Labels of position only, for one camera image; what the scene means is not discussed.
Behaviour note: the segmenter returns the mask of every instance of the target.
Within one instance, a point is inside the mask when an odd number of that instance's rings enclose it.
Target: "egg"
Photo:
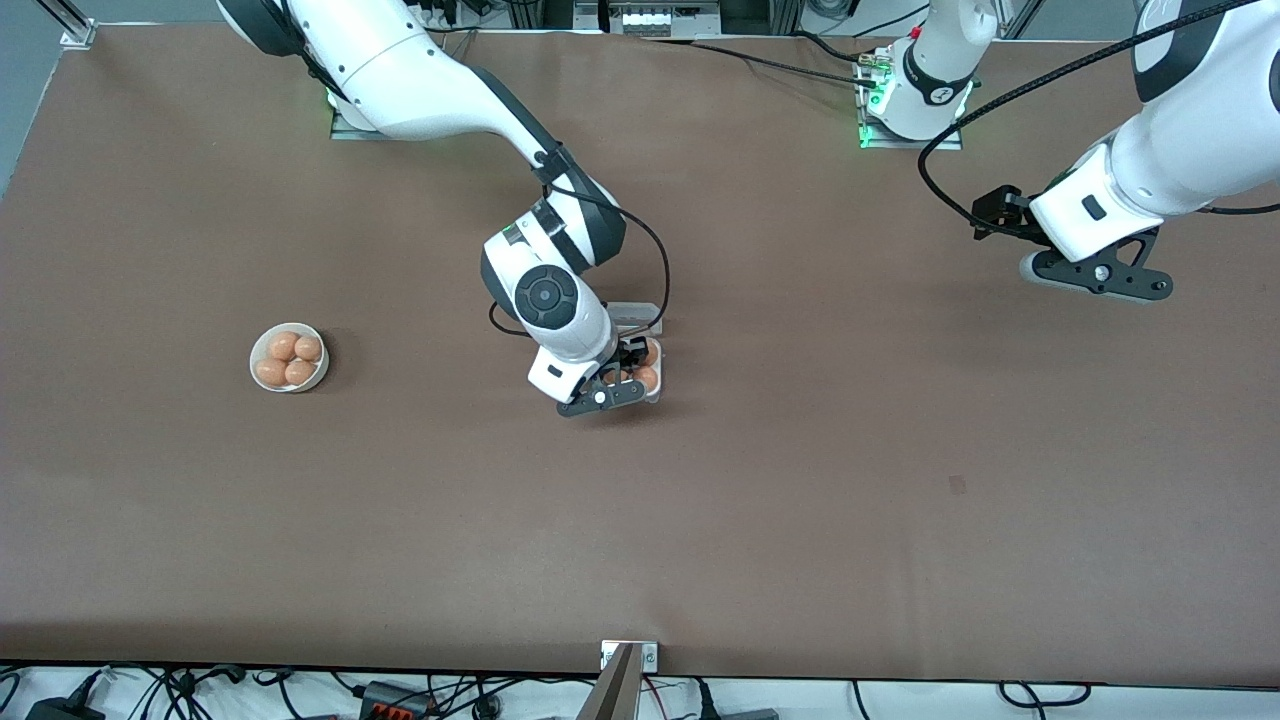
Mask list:
[[[284,368],[284,379],[291,386],[300,386],[307,382],[316,372],[316,366],[306,360],[294,360]]]
[[[266,342],[266,354],[276,360],[293,360],[293,346],[298,342],[298,333],[284,331],[275,333]]]
[[[302,336],[293,343],[293,354],[303,360],[315,363],[320,359],[320,338]]]
[[[631,377],[644,383],[645,392],[653,392],[658,388],[658,370],[653,368],[636,368]]]
[[[262,384],[280,387],[284,384],[284,360],[264,357],[253,364],[253,375],[262,380]]]

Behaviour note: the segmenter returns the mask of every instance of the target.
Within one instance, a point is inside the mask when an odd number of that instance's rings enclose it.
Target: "cable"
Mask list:
[[[133,705],[133,710],[129,711],[129,715],[125,716],[124,720],[133,720],[133,716],[137,715],[138,710],[142,707],[142,701],[147,700],[147,696],[151,696],[151,700],[154,701],[156,693],[159,692],[160,692],[160,679],[157,678],[152,680],[150,685],[147,685],[147,689],[142,691],[142,694],[138,696],[138,702]],[[151,702],[147,702],[147,707],[151,707]],[[147,716],[146,711],[143,710],[142,717],[146,716]]]
[[[4,712],[4,710],[9,707],[9,702],[13,701],[13,696],[18,693],[18,685],[22,684],[22,676],[18,675],[17,669],[10,667],[9,670],[5,670],[4,674],[0,674],[0,683],[5,680],[13,680],[13,684],[9,685],[9,692],[4,696],[4,700],[0,700],[0,712]]]
[[[844,60],[846,63],[856,63],[858,61],[858,55],[850,55],[849,53],[841,53],[840,50],[836,50],[831,45],[827,45],[826,40],[818,37],[817,35],[814,35],[814,33],[812,33],[812,32],[809,32],[806,29],[797,29],[797,31],[792,32],[791,36],[792,37],[803,37],[803,38],[813,42],[814,45],[818,46],[819,50],[822,50],[823,53],[831,55],[832,58],[836,58],[837,60]]]
[[[850,35],[849,37],[850,37],[850,40],[855,38],[855,37],[865,37],[865,36],[876,32],[877,29],[883,29],[883,28],[886,28],[886,27],[888,27],[891,24],[897,24],[897,23],[900,23],[902,20],[909,20],[913,17],[915,17],[916,14],[919,14],[922,10],[928,10],[928,9],[929,9],[929,4],[925,3],[924,5],[920,5],[919,8],[911,10],[910,13],[908,13],[908,14],[905,14],[902,17],[893,18],[892,20],[883,22],[883,23],[881,23],[878,26],[872,26],[872,27],[869,27],[869,28],[867,28],[867,29],[864,29],[864,31],[861,31],[859,33]]]
[[[658,712],[662,714],[662,720],[671,720],[671,717],[667,715],[667,707],[662,705],[662,696],[658,694],[658,688],[653,685],[653,680],[650,680],[649,676],[645,675],[644,682],[646,685],[649,685],[649,692],[653,693],[653,701],[658,703]]]
[[[329,670],[329,675],[332,675],[332,676],[333,676],[333,679],[334,679],[334,682],[337,682],[337,683],[338,683],[339,685],[342,685],[343,688],[346,688],[346,689],[347,689],[347,691],[348,691],[349,693],[352,693],[352,694],[355,694],[355,693],[356,693],[356,685],[348,685],[348,684],[346,683],[346,680],[343,680],[343,679],[342,679],[342,678],[340,678],[340,676],[338,675],[338,673],[335,673],[335,671],[333,671],[333,670]],[[431,676],[430,676],[430,675],[428,675],[426,678],[428,678],[428,687],[430,687],[430,682],[431,682]]]
[[[289,710],[289,715],[293,716],[293,720],[306,720],[306,717],[303,717],[302,714],[298,712],[296,707],[293,707],[293,701],[289,700],[289,691],[284,689],[283,679],[279,682],[279,685],[280,685],[280,700],[284,701],[284,707]]]
[[[463,702],[462,705],[460,705],[457,707],[449,708],[448,712],[440,714],[439,717],[438,717],[438,720],[444,720],[445,717],[451,717],[453,715],[457,715],[458,712],[462,712],[463,710],[467,710],[471,706],[474,706],[475,703],[480,702],[481,698],[493,697],[493,696],[500,693],[502,691],[504,691],[504,689],[507,689],[507,688],[509,688],[512,685],[517,685],[517,684],[520,684],[522,682],[524,682],[522,678],[521,679],[516,679],[516,680],[508,680],[508,682],[498,685],[497,688],[494,688],[492,691],[483,692],[479,696],[476,696],[475,700],[468,700],[468,701]]]
[[[694,678],[694,682],[698,683],[698,693],[703,697],[703,712],[699,717],[701,720],[719,720],[719,712],[716,710],[716,700],[712,697],[712,688],[701,678]]]
[[[1208,215],[1266,215],[1276,210],[1280,210],[1280,202],[1261,208],[1215,208],[1210,205],[1208,208],[1201,208],[1197,213],[1206,213]]]
[[[1011,90],[1011,91],[1001,95],[1000,97],[992,100],[991,102],[987,102],[982,108],[978,108],[977,110],[974,110],[974,111],[969,113],[968,115],[960,118],[959,120],[951,123],[945,131],[940,132],[937,137],[934,137],[933,140],[931,140],[929,143],[925,145],[923,150],[920,150],[920,156],[916,160],[916,168],[920,170],[920,178],[924,179],[924,184],[929,188],[931,192],[933,192],[933,195],[936,195],[938,197],[938,200],[941,200],[943,204],[946,204],[947,208],[951,208],[952,210],[955,210],[956,214],[959,214],[961,218],[964,218],[965,220],[968,220],[975,228],[979,228],[979,229],[983,229],[983,231],[987,231],[987,232],[992,232],[992,233],[1009,234],[1009,236],[1018,237],[1018,238],[1021,238],[1021,240],[1033,240],[1034,241],[1036,240],[1036,234],[1034,233],[1030,233],[1028,231],[1019,229],[1019,228],[1000,227],[1000,225],[997,225],[995,223],[989,223],[987,220],[983,220],[982,218],[978,218],[977,215],[974,215],[973,213],[970,213],[969,210],[966,210],[965,208],[963,208],[959,202],[956,202],[950,195],[947,195],[938,186],[937,182],[933,181],[933,177],[929,176],[929,168],[928,168],[929,155],[932,155],[933,151],[937,150],[938,146],[942,145],[942,142],[947,137],[951,137],[951,135],[955,133],[956,131],[960,131],[961,128],[972,124],[974,120],[977,120],[977,119],[979,119],[979,118],[982,118],[982,117],[992,113],[993,110],[996,110],[998,108],[1002,108],[1002,106],[1012,102],[1014,100],[1018,100],[1019,97],[1021,97],[1024,95],[1034,92],[1036,90],[1039,90],[1039,88],[1044,87],[1046,85],[1048,85],[1048,83],[1051,83],[1053,81],[1061,79],[1061,78],[1064,78],[1064,77],[1074,73],[1075,70],[1079,70],[1079,69],[1087,68],[1087,67],[1089,67],[1089,65],[1092,65],[1094,63],[1106,60],[1107,58],[1110,58],[1112,55],[1124,53],[1125,50],[1129,50],[1130,47],[1134,47],[1137,45],[1142,45],[1143,42],[1147,42],[1148,40],[1152,40],[1155,37],[1160,37],[1160,36],[1166,35],[1169,32],[1172,32],[1172,31],[1175,31],[1178,28],[1189,26],[1192,23],[1198,23],[1198,22],[1201,22],[1203,19],[1212,18],[1215,15],[1221,15],[1222,13],[1226,13],[1228,10],[1233,10],[1235,8],[1240,8],[1240,6],[1248,5],[1251,3],[1257,3],[1257,1],[1258,0],[1226,0],[1225,3],[1219,3],[1216,5],[1204,8],[1203,10],[1197,10],[1194,13],[1190,13],[1190,14],[1187,14],[1187,15],[1184,15],[1181,18],[1178,18],[1176,20],[1167,22],[1167,23],[1165,23],[1165,24],[1162,24],[1160,27],[1155,27],[1152,29],[1148,29],[1147,32],[1135,35],[1135,36],[1133,36],[1133,37],[1130,37],[1128,40],[1121,40],[1120,42],[1116,42],[1114,45],[1108,45],[1107,47],[1103,47],[1102,50],[1098,50],[1097,53],[1091,53],[1089,55],[1085,55],[1085,56],[1083,56],[1083,58],[1080,58],[1078,60],[1073,60],[1073,61],[1062,65],[1061,68],[1057,68],[1056,70],[1046,73],[1046,74],[1043,74],[1043,76],[1041,76],[1041,77],[1038,77],[1038,78],[1036,78],[1036,79],[1033,79],[1033,81],[1030,81],[1030,82],[1028,82],[1028,83],[1025,83],[1023,86],[1020,86],[1020,87],[1016,87],[1016,88],[1014,88],[1014,90]]]
[[[730,55],[732,58],[739,58],[741,60],[746,60],[748,63],[759,63],[762,65],[768,65],[771,68],[778,68],[781,70],[787,70],[787,72],[791,72],[791,73],[799,73],[799,74],[803,74],[803,76],[810,76],[810,77],[822,78],[822,79],[831,79],[831,81],[844,82],[844,83],[855,85],[855,86],[867,87],[867,88],[876,87],[876,83],[873,81],[869,81],[869,79],[859,79],[859,78],[852,78],[852,77],[845,77],[845,76],[836,76],[836,74],[831,74],[831,73],[823,73],[823,72],[819,72],[819,70],[810,70],[809,68],[800,68],[800,67],[796,67],[796,65],[788,65],[786,63],[778,63],[777,60],[767,60],[764,58],[756,58],[755,55],[748,55],[746,53],[739,53],[737,50],[730,50],[727,47],[716,47],[714,45],[699,45],[698,42],[690,42],[689,46],[690,47],[699,47],[701,50],[710,50],[712,53],[719,53],[722,55]]]
[[[854,683],[854,700],[858,701],[858,712],[863,715],[863,720],[872,720],[872,716],[867,712],[867,706],[863,705],[863,691],[858,687],[858,680]]]
[[[1027,697],[1032,698],[1030,702],[1014,700],[1009,697],[1009,691],[1006,689],[1007,685],[1018,685],[1019,688],[1021,688],[1023,692],[1027,693]],[[1004,700],[1009,705],[1012,705],[1014,707],[1020,707],[1023,710],[1034,710],[1036,714],[1039,716],[1039,720],[1047,720],[1044,716],[1044,708],[1047,707],[1073,707],[1089,700],[1089,696],[1093,694],[1093,687],[1088,684],[1079,687],[1084,688],[1084,692],[1080,693],[1078,697],[1068,700],[1041,700],[1039,696],[1036,694],[1036,691],[1033,691],[1030,685],[1028,685],[1021,680],[1012,680],[1012,682],[1001,680],[1000,684],[996,685],[996,689],[1000,692],[1001,700]]]
[[[600,199],[596,199],[596,197],[591,197],[590,195],[582,195],[581,192],[573,192],[572,190],[564,190],[562,187],[556,187],[554,184],[549,184],[547,187],[549,187],[553,192],[558,192],[561,195],[567,195],[570,197],[576,197],[577,200],[581,200],[582,202],[590,202],[590,204],[596,205],[599,208],[614,210],[618,214],[621,214],[623,218],[627,218],[632,223],[640,225],[640,229],[643,229],[644,232],[649,233],[649,237],[653,238],[654,246],[658,247],[658,255],[662,256],[662,304],[658,305],[658,314],[654,315],[652,320],[649,320],[648,323],[645,323],[643,327],[639,327],[639,328],[636,328],[634,331],[627,332],[625,334],[625,337],[634,337],[634,336],[637,336],[637,334],[643,334],[645,331],[648,331],[648,329],[653,328],[654,325],[657,325],[662,320],[662,316],[667,314],[667,302],[671,300],[671,259],[667,256],[667,246],[663,245],[662,238],[658,237],[658,233],[654,232],[653,228],[650,228],[648,223],[645,223],[644,220],[641,220],[640,218],[637,218],[634,213],[631,213],[630,210],[626,210],[623,208],[620,208],[620,206],[614,205],[613,202],[609,202],[608,200],[600,200]]]
[[[525,331],[513,331],[511,328],[504,328],[502,325],[502,323],[498,322],[498,318],[494,318],[494,315],[493,315],[494,310],[497,310],[497,309],[498,309],[498,304],[497,302],[494,302],[493,305],[489,306],[489,324],[490,325],[493,325],[494,328],[497,328],[498,332],[500,332],[502,334],[511,334],[511,336],[516,336],[516,337],[529,337],[529,333],[526,333]]]

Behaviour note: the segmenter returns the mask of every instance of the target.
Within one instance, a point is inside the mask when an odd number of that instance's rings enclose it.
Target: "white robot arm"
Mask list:
[[[929,140],[964,111],[973,73],[998,27],[991,0],[933,0],[923,24],[877,50],[884,63],[867,111],[895,135]]]
[[[1220,0],[1151,0],[1138,32]],[[1051,250],[1023,275],[1043,284],[1151,302],[1172,279],[1143,266],[1166,219],[1280,177],[1280,0],[1257,0],[1134,47],[1142,111],[1085,151],[1043,193],[1005,186],[979,219],[1023,223]],[[984,237],[979,229],[975,237]],[[1139,243],[1125,263],[1116,251]]]
[[[236,31],[273,55],[300,55],[343,118],[393,140],[467,132],[504,137],[550,192],[484,243],[480,274],[539,351],[529,380],[577,415],[655,400],[614,379],[657,343],[620,340],[581,273],[618,254],[626,222],[613,197],[493,74],[445,55],[403,0],[219,0]]]

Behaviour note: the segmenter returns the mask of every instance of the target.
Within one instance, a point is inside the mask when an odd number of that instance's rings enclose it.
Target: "brown table surface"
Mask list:
[[[980,96],[1089,49],[993,47]],[[1171,223],[1158,305],[1052,291],[859,150],[845,87],[618,37],[466,59],[667,240],[663,401],[563,420],[489,328],[480,245],[538,193],[500,138],[334,142],[297,59],[102,28],[0,206],[0,656],[1276,682],[1274,220]],[[1135,108],[1116,58],[937,176],[1043,187]],[[655,299],[628,238],[589,281]],[[246,372],[285,320],[333,348],[307,395]]]

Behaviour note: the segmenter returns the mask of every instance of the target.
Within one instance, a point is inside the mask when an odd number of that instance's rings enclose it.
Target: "bowl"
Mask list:
[[[311,377],[307,378],[307,382],[296,386],[271,387],[269,384],[262,383],[262,380],[257,379],[257,374],[253,372],[253,365],[256,365],[259,360],[269,357],[266,354],[268,341],[275,337],[275,333],[283,333],[284,331],[292,331],[298,333],[300,336],[311,336],[319,338],[320,360],[316,363],[316,372],[311,373]],[[265,389],[266,392],[306,392],[316,387],[316,384],[319,384],[320,380],[324,379],[324,374],[328,370],[329,370],[329,348],[324,343],[324,336],[321,336],[317,329],[312,328],[311,325],[306,325],[303,323],[280,323],[279,325],[275,325],[274,328],[262,333],[257,338],[257,342],[253,343],[253,350],[248,352],[248,377],[253,378],[253,382],[257,383],[257,387]]]

